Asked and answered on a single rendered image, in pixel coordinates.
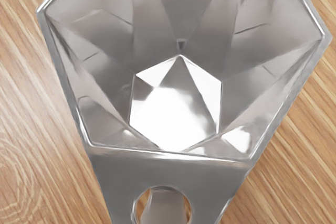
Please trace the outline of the grey faceted mug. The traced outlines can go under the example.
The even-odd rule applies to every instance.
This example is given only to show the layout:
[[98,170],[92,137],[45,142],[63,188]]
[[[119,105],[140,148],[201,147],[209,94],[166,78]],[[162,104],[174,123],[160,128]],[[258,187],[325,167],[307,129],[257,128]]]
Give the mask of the grey faceted mug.
[[310,0],[44,0],[112,224],[219,224],[332,36]]

